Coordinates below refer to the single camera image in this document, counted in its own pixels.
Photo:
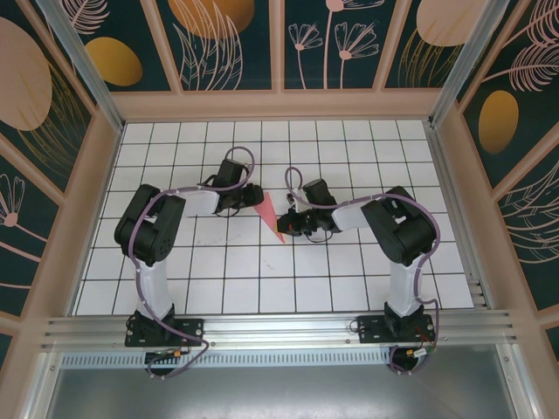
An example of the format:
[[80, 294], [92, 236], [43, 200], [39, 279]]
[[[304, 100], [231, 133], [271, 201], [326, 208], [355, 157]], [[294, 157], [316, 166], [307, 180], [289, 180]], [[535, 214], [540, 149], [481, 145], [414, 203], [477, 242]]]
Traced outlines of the pink square paper sheet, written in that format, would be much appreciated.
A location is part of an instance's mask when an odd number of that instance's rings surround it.
[[270, 194], [268, 192], [264, 193], [263, 201], [257, 204], [254, 209], [256, 210], [261, 220], [270, 229], [270, 231], [281, 241], [281, 243], [284, 244], [286, 240], [278, 231], [276, 211], [273, 207], [272, 198], [270, 197]]

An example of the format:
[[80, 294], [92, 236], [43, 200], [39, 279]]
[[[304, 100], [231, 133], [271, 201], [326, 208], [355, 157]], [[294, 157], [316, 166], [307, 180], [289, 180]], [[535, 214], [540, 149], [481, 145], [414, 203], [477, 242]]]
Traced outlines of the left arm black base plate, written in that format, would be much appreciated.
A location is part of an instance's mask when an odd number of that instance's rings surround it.
[[[171, 325], [181, 333], [197, 338], [204, 334], [202, 319], [174, 319]], [[201, 342], [185, 339], [161, 327], [152, 319], [132, 316], [126, 322], [125, 347], [200, 347]]]

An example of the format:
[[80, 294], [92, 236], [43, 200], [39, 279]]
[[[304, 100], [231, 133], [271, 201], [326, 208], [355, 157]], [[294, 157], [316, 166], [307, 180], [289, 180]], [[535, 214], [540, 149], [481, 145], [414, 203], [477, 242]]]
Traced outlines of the long aluminium base rail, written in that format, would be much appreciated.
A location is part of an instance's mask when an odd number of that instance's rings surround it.
[[[358, 347], [357, 313], [209, 315], [204, 338], [212, 349], [296, 349]], [[57, 351], [123, 350], [126, 316], [52, 318], [39, 345]], [[512, 344], [517, 333], [505, 310], [444, 310], [440, 346]]]

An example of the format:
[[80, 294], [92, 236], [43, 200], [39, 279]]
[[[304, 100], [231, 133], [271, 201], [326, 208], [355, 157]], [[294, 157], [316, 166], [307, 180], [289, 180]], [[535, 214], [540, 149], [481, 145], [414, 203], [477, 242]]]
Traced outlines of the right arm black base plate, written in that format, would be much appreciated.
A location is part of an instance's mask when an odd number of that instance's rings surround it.
[[359, 316], [357, 326], [362, 344], [420, 344], [435, 339], [435, 326], [428, 314], [412, 320], [387, 319], [384, 315]]

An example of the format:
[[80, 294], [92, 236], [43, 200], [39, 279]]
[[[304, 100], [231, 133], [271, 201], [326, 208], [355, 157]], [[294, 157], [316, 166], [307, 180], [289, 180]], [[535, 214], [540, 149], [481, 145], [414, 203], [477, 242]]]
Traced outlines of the aluminium corner post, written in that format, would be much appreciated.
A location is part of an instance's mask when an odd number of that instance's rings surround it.
[[109, 123], [120, 134], [123, 119], [80, 37], [93, 35], [109, 17], [107, 0], [34, 1]]
[[431, 129], [438, 128], [448, 114], [459, 91], [473, 71], [480, 56], [502, 20], [510, 0], [486, 0], [467, 41], [446, 79], [439, 96], [429, 114]]

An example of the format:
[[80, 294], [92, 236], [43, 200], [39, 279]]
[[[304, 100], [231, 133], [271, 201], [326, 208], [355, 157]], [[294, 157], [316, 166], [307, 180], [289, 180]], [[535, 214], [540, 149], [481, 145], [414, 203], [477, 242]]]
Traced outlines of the grey metal sheet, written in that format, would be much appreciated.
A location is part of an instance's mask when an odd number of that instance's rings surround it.
[[64, 370], [47, 419], [520, 419], [498, 375], [469, 381], [381, 366]]

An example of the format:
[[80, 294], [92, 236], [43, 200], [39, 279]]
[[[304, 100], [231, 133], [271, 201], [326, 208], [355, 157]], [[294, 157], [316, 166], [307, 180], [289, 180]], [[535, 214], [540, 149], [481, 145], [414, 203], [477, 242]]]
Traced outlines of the aluminium table edge rail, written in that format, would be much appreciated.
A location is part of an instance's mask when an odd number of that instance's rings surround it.
[[448, 209], [459, 255], [466, 271], [466, 281], [469, 285], [479, 288], [478, 291], [471, 291], [474, 306], [477, 309], [493, 310], [495, 308], [493, 296], [487, 283], [486, 273], [466, 216], [466, 208], [462, 202], [458, 184], [454, 178], [444, 146], [439, 138], [438, 131], [427, 122], [424, 124], [424, 130], [445, 205]]

